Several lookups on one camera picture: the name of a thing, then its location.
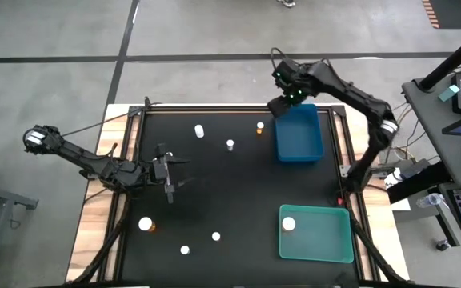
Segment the right arm's gripper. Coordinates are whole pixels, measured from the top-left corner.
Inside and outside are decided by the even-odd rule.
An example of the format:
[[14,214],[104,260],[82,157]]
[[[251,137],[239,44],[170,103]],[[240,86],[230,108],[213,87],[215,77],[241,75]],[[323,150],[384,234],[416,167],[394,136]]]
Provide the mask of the right arm's gripper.
[[287,82],[283,84],[283,97],[273,98],[267,107],[275,118],[286,114],[291,103],[303,102],[311,93],[311,85],[306,82]]

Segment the left arm's gripper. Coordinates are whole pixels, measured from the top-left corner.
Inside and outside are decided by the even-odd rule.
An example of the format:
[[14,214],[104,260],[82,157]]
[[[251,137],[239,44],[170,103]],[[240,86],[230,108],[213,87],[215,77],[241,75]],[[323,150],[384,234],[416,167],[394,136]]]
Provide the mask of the left arm's gripper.
[[185,164],[189,163],[190,160],[175,157],[171,152],[167,152],[165,143],[159,143],[155,147],[154,151],[155,158],[152,160],[153,175],[151,176],[151,179],[154,183],[163,184],[167,201],[169,203],[173,203],[174,192],[180,190],[186,184],[194,181],[194,178],[186,178],[174,184],[170,179],[169,163],[171,165]]

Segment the large orange pill bottle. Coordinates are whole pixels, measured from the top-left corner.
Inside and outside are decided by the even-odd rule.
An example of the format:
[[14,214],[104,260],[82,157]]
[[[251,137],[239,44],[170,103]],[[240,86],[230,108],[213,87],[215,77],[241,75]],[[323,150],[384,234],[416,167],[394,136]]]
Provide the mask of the large orange pill bottle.
[[156,225],[151,218],[143,217],[138,221],[138,228],[141,231],[153,232],[156,228]]

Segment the blue plastic bin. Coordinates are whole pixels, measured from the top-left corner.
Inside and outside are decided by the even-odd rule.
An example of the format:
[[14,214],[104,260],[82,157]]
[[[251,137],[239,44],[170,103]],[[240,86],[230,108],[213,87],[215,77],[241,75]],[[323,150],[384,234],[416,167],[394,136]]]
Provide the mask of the blue plastic bin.
[[324,155],[317,107],[302,104],[275,119],[275,141],[280,162],[317,162]]

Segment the teal plastic bin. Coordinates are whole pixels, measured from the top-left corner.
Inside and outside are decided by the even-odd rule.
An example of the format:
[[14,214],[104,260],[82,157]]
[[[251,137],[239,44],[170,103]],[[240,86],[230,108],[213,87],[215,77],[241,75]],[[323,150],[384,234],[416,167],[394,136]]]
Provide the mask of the teal plastic bin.
[[[282,230],[285,217],[296,221],[294,230]],[[350,214],[344,208],[281,205],[278,243],[283,259],[346,264],[355,260]]]

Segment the wooden table board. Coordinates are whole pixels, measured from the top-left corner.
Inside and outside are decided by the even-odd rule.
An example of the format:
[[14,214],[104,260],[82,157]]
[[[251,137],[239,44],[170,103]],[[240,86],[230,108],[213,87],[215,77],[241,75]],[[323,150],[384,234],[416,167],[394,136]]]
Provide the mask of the wooden table board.
[[[125,131],[129,118],[125,113],[141,108],[140,104],[110,104],[104,116],[100,141],[96,152],[105,154],[117,142],[123,144],[130,139],[129,149],[138,137],[138,119],[131,119],[130,132]],[[351,148],[356,158],[362,156],[367,147],[367,121],[358,111],[345,104],[331,103],[332,109],[345,113],[344,116],[335,115],[339,148]],[[395,217],[387,193],[382,191],[384,183],[378,178],[372,178],[369,186],[359,196],[351,196],[351,205],[355,217],[367,221],[371,240],[386,259],[393,270],[402,278],[410,278],[407,270],[403,248],[399,240],[399,233],[395,224]],[[73,281],[86,269],[89,262],[102,247],[106,236],[106,229],[113,226],[110,214],[122,214],[124,196],[114,196],[104,190],[102,184],[90,181],[86,189],[86,200],[82,207],[82,214],[78,224],[78,231],[74,241],[74,249],[70,258],[66,280]]]

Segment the small teal box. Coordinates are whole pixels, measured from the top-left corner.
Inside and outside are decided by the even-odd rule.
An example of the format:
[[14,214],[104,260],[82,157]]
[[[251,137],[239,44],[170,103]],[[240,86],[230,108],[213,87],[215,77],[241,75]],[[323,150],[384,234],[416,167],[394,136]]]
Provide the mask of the small teal box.
[[458,92],[460,92],[460,88],[457,85],[451,85],[446,88],[439,96],[438,99],[442,102],[446,102],[452,99]]

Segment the clear plastic water bottle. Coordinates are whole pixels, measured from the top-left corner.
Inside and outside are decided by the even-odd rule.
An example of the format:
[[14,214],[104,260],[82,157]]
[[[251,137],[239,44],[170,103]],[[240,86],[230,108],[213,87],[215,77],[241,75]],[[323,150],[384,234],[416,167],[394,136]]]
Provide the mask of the clear plastic water bottle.
[[439,206],[444,204],[447,206],[444,197],[439,193],[432,193],[416,201],[416,205],[419,208],[428,208],[430,206]]

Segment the black round pole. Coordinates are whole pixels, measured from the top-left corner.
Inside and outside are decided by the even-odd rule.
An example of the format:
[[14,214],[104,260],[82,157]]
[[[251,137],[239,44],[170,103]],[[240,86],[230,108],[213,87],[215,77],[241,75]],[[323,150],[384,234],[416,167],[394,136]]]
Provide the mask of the black round pole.
[[431,90],[438,82],[443,80],[450,72],[461,65],[461,47],[453,54],[446,58],[439,66],[430,72],[418,84],[421,91],[427,92]]

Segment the black mat orange striped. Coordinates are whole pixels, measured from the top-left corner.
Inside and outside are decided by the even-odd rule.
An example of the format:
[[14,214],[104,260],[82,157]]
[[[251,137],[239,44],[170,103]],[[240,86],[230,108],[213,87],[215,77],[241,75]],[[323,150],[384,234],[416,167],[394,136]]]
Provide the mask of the black mat orange striped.
[[461,30],[461,0],[421,0],[435,29]]

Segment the black diagonal frame strut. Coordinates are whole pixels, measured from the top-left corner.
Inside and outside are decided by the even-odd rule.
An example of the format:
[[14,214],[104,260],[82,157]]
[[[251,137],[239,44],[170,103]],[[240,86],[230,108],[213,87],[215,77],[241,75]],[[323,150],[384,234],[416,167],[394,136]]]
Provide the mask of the black diagonal frame strut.
[[387,263],[385,258],[381,255],[379,250],[375,247],[371,239],[369,239],[365,231],[360,226],[353,214],[350,214],[350,222],[352,230],[359,236],[363,245],[366,247],[367,253],[373,258],[378,268],[386,276],[389,283],[407,283],[405,279],[395,273],[394,269]]
[[111,247],[114,245],[117,238],[122,235],[123,227],[126,225],[128,219],[130,200],[130,195],[126,193],[122,215],[120,216],[118,222],[116,222],[114,225],[111,223],[108,225],[112,228],[112,230],[105,237],[104,242],[102,243],[102,247],[98,250],[97,254],[87,265],[85,270],[75,280],[70,281],[70,284],[89,283],[94,274],[100,270],[102,263],[107,259],[110,253]]

